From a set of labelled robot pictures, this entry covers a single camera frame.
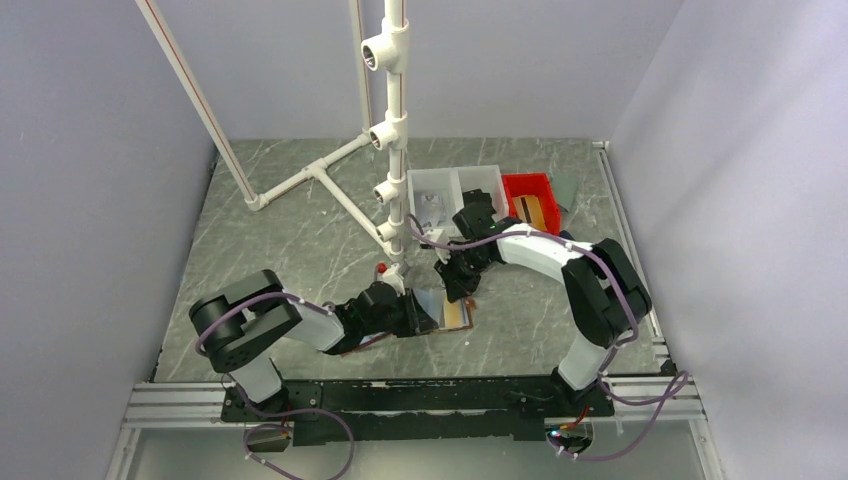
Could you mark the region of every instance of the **robotic arm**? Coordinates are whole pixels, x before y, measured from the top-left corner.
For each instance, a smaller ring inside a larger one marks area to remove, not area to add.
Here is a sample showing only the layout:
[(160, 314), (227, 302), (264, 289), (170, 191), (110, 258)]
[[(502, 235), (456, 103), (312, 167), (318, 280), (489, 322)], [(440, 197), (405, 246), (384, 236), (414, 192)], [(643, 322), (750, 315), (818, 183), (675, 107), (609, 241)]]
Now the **robotic arm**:
[[(220, 322), (234, 308), (239, 311)], [(254, 314), (252, 320), (242, 313), (245, 309)], [(284, 390), (280, 374), (265, 354), (280, 338), (338, 355), (358, 347), (367, 335), (390, 332), (411, 337), (439, 327), (408, 289), (398, 293), (390, 284), (376, 281), (343, 305), (319, 307), (286, 293), (271, 270), (198, 300), (189, 309), (189, 317), (201, 338), (220, 322), (206, 334), (203, 351), (212, 368), (231, 375), (254, 403)]]
[[(560, 384), (566, 400), (573, 403), (593, 386), (609, 349), (623, 335), (630, 334), (627, 315), (613, 288), (604, 285), (609, 279), (597, 263), (571, 247), (532, 236), (537, 230), (516, 218), (495, 222), (494, 214), (488, 203), (472, 203), (460, 210), (453, 221), (469, 241), (451, 244), (461, 246), (495, 236), (502, 238), (454, 251), (447, 263), (437, 261), (434, 268), (445, 283), (449, 301), (471, 295), (483, 271), (495, 262), (522, 265), (563, 284), (580, 334), (554, 369), (552, 380)], [(637, 321), (651, 310), (651, 298), (621, 245), (611, 239), (594, 245), (573, 245), (591, 251), (606, 264)]]
[[(482, 273), (495, 262), (522, 265), (565, 286), (580, 331), (551, 379), (568, 403), (594, 387), (609, 349), (631, 325), (624, 308), (598, 265), (577, 249), (531, 235), (531, 226), (507, 217), (495, 222), (490, 204), (472, 203), (453, 217), (467, 242), (435, 269), (453, 302), (474, 293)], [(490, 242), (486, 239), (498, 236)], [(609, 268), (636, 319), (651, 309), (651, 299), (621, 246), (605, 239), (574, 242)], [(255, 318), (248, 320), (244, 309)], [(235, 315), (221, 322), (234, 309)], [(189, 311), (206, 356), (216, 372), (230, 374), (254, 403), (285, 391), (280, 374), (264, 353), (280, 338), (306, 342), (329, 355), (349, 352), (367, 335), (390, 332), (398, 337), (422, 335), (438, 328), (409, 289), (373, 282), (356, 298), (335, 307), (319, 307), (285, 292), (270, 270), (262, 270), (194, 304)], [(210, 330), (216, 323), (220, 324)]]

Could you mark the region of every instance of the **gray marble surface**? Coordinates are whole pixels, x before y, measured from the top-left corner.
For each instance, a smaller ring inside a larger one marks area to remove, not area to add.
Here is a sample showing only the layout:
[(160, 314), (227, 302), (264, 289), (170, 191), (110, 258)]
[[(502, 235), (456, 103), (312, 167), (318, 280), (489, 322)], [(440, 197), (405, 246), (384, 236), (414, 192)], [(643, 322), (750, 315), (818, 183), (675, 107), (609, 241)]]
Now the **gray marble surface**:
[[(233, 149), (257, 192), (266, 191), (347, 140), (238, 141)], [(620, 241), (613, 206), (591, 142), (572, 139), (412, 139), (409, 168), (499, 165), (502, 173), (566, 172), (579, 179), (576, 207), (562, 227), (578, 240)], [(330, 177), (375, 223), (387, 210), (372, 188), (388, 168), (385, 153), (366, 147), (333, 165)], [(406, 236), (408, 286), (439, 287), (435, 255)], [(156, 381), (217, 380), (191, 348), (196, 333), (188, 308), (199, 297), (263, 268), (306, 298), (341, 303), (370, 283), (383, 254), (318, 182), (310, 180), (258, 213), (244, 205), (224, 165), (212, 177), (185, 275), (159, 358)], [(577, 333), (562, 286), (521, 267), (498, 265), (475, 295), (474, 328), (384, 339), (333, 357), (282, 339), (270, 354), (286, 378), (449, 377), (547, 374)], [(656, 372), (646, 322), (638, 342), (623, 349), (610, 371)]]

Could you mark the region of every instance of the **black base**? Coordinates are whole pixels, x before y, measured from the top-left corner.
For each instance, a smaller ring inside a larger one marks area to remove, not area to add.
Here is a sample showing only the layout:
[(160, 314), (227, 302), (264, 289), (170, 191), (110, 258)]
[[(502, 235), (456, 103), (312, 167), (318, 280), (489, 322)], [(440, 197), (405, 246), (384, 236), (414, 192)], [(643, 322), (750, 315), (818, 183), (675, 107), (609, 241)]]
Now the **black base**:
[[(280, 413), (301, 408), (321, 407), (321, 386), (317, 382), (286, 382), (286, 390), (265, 400), (256, 408), (262, 412)], [(292, 415), (289, 420), (295, 422), (314, 422), (319, 415), (307, 413)], [(267, 420), (251, 412), (244, 406), (244, 400), (235, 388), (228, 388), (224, 396), (224, 408), (221, 410), (221, 420), (226, 423), (257, 423)]]
[[(590, 417), (615, 413), (612, 402), (597, 388), (589, 389), (576, 402), (566, 403), (562, 393), (545, 375), (409, 380), (290, 380), (286, 382), (292, 409), (311, 406), (342, 413), (353, 427), (357, 440), (411, 440), (508, 436), (515, 440), (544, 438), (546, 417), (577, 417), (588, 405)], [(221, 420), (261, 422), (244, 409), (237, 392), (228, 391)], [(259, 408), (269, 413), (288, 410), (273, 398)], [(482, 415), (430, 415), (423, 410), (485, 410)], [(395, 416), (367, 412), (406, 411)], [(323, 416), (293, 417), (295, 445), (321, 445), (346, 441), (335, 421)]]

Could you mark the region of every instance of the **plastic bin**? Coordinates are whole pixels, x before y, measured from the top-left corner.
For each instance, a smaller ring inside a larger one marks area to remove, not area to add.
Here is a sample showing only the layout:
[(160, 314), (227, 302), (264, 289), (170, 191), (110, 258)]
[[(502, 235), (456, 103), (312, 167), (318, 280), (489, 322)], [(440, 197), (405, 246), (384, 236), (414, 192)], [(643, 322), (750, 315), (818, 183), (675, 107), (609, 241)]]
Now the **plastic bin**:
[(497, 165), (408, 170), (409, 210), (424, 231), (443, 228), (450, 237), (461, 237), (451, 218), (465, 206), (462, 192), (480, 189), (492, 196), (495, 220), (509, 214), (509, 201)]
[[(409, 210), (421, 222), (424, 231), (444, 228), (449, 236), (457, 236), (459, 231), (451, 217), (462, 208), (462, 190), (454, 169), (408, 170), (406, 182)], [(437, 201), (428, 202), (428, 198)], [(443, 208), (433, 208), (438, 204)]]
[(547, 227), (548, 233), (559, 235), (561, 223), (559, 206), (557, 206), (554, 198), (554, 192), (551, 191), (551, 182), (548, 180), (548, 176), (544, 173), (515, 173), (504, 175), (502, 178), (504, 190), (509, 199), (510, 216), (518, 217), (515, 204), (512, 201), (514, 197), (535, 195), (542, 207), (542, 216), (545, 218), (545, 227)]

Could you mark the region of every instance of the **white pvc pipe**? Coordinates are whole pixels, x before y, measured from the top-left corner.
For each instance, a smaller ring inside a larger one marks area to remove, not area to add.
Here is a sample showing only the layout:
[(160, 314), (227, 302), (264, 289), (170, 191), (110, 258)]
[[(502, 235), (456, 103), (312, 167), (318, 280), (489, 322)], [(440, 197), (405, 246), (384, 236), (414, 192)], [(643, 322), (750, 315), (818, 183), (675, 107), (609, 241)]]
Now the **white pvc pipe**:
[(304, 167), (303, 170), (297, 172), (290, 178), (286, 179), (284, 182), (263, 193), (262, 196), (265, 198), (266, 202), (271, 202), (279, 198), (282, 194), (288, 192), (292, 188), (312, 178), (312, 174), (309, 170), (310, 167), (326, 169), (330, 165), (338, 162), (339, 160), (355, 152), (357, 149), (368, 145), (369, 143), (371, 143), (371, 141), (368, 139), (368, 135), (363, 133), (351, 140), (350, 142), (342, 145), (335, 152), (310, 163), (309, 165)]
[(329, 190), (330, 193), (336, 198), (336, 200), (338, 200), (338, 202), (342, 204), (345, 210), (350, 213), (350, 216), (352, 216), (354, 220), (356, 220), (360, 225), (362, 225), (362, 228), (364, 228), (365, 231), (368, 232), (369, 235), (371, 235), (371, 238), (373, 238), (374, 241), (377, 242), (385, 250), (385, 245), (380, 240), (380, 237), (377, 236), (377, 228), (374, 226), (373, 223), (371, 223), (371, 220), (366, 217), (365, 214), (362, 213), (361, 210), (359, 210), (359, 207), (357, 207), (347, 197), (347, 195), (345, 195), (345, 193), (339, 188), (339, 186), (336, 185), (333, 180), (331, 180), (330, 177), (327, 176), (327, 173), (321, 168), (314, 167), (310, 167), (309, 172), (312, 174), (313, 177), (315, 177), (316, 180), (324, 184), (327, 190)]
[[(360, 0), (349, 0), (350, 27), (353, 30), (353, 48), (356, 58), (360, 57), (360, 46), (363, 40), (362, 4)], [(362, 112), (362, 131), (367, 132), (374, 124), (371, 118), (371, 92), (368, 90), (368, 74), (364, 62), (356, 62), (356, 73), (359, 78), (359, 106)]]
[(369, 145), (370, 143), (371, 139), (368, 138), (368, 134), (362, 133), (353, 140), (339, 147), (339, 149), (335, 152), (327, 155), (326, 157), (319, 158), (318, 160), (315, 160), (312, 163), (315, 165), (320, 165), (321, 168), (326, 169), (330, 165), (338, 162), (339, 160), (364, 147), (365, 145)]
[[(386, 22), (393, 29), (403, 28), (405, 21), (404, 0), (386, 0), (385, 9)], [(403, 117), (403, 74), (394, 74), (387, 71), (386, 90), (389, 113), (394, 118)], [(403, 177), (403, 150), (397, 148), (395, 142), (389, 144), (389, 176), (395, 180)], [(402, 217), (403, 198), (398, 196), (389, 201), (389, 223), (399, 225), (403, 221)], [(400, 236), (395, 236), (391, 239), (391, 252), (396, 254), (397, 257), (393, 260), (397, 262), (403, 261), (403, 245), (401, 244)]]
[(212, 141), (215, 142), (215, 146), (218, 147), (218, 152), (221, 154), (221, 158), (224, 160), (224, 163), (227, 164), (227, 168), (230, 169), (230, 173), (232, 173), (239, 190), (241, 190), (242, 195), (244, 195), (244, 201), (247, 202), (248, 206), (250, 206), (252, 210), (258, 210), (262, 206), (259, 201), (260, 199), (250, 187), (250, 183), (247, 181), (247, 175), (244, 174), (241, 165), (236, 159), (233, 149), (230, 146), (230, 142), (228, 142), (227, 137), (224, 136), (223, 129), (221, 129), (221, 126), (218, 124), (218, 120), (212, 113), (212, 109), (209, 107), (209, 102), (206, 101), (203, 91), (200, 90), (200, 86), (197, 84), (197, 79), (194, 78), (194, 74), (188, 67), (188, 63), (183, 57), (180, 47), (177, 46), (177, 42), (174, 40), (174, 36), (171, 34), (168, 24), (165, 23), (162, 12), (159, 11), (159, 7), (156, 5), (155, 0), (136, 0), (135, 3), (144, 15), (144, 19), (147, 20), (147, 25), (153, 32), (156, 40), (159, 42), (159, 46), (162, 48), (162, 51), (165, 52), (165, 56), (168, 57), (168, 61), (171, 63), (171, 68), (173, 68), (174, 73), (177, 74), (177, 78), (179, 78), (180, 83), (183, 85), (183, 89), (185, 89), (186, 94), (188, 94), (188, 97), (191, 99), (194, 109), (197, 110), (197, 114), (200, 115), (200, 119), (203, 120), (203, 125), (206, 126), (206, 131), (209, 132), (209, 136), (212, 137)]
[(384, 8), (386, 9), (386, 18), (389, 24), (393, 27), (403, 27), (403, 0), (386, 0)]

